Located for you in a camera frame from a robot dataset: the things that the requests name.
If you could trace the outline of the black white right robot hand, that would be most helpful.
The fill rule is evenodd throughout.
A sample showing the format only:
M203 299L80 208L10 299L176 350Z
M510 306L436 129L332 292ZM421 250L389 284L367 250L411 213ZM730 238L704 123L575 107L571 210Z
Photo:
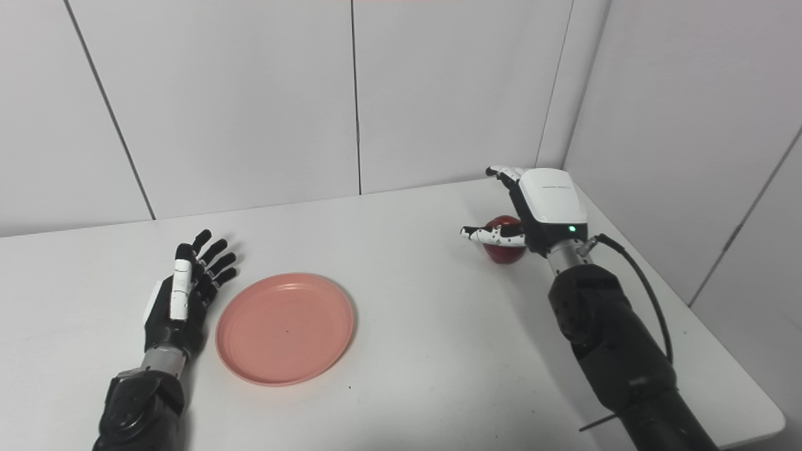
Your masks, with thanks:
M588 214L568 172L555 168L487 167L499 180L518 214L518 223L464 226L465 239L483 245L526 248L546 257L562 242L589 239Z

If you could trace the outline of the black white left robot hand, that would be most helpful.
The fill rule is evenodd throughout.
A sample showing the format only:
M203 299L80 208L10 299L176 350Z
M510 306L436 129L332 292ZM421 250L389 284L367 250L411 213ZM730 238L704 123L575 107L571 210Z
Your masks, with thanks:
M172 346L187 360L206 342L206 319L219 291L237 276L237 254L226 239L212 240L204 229L175 250L172 274L157 288L144 321L146 351Z

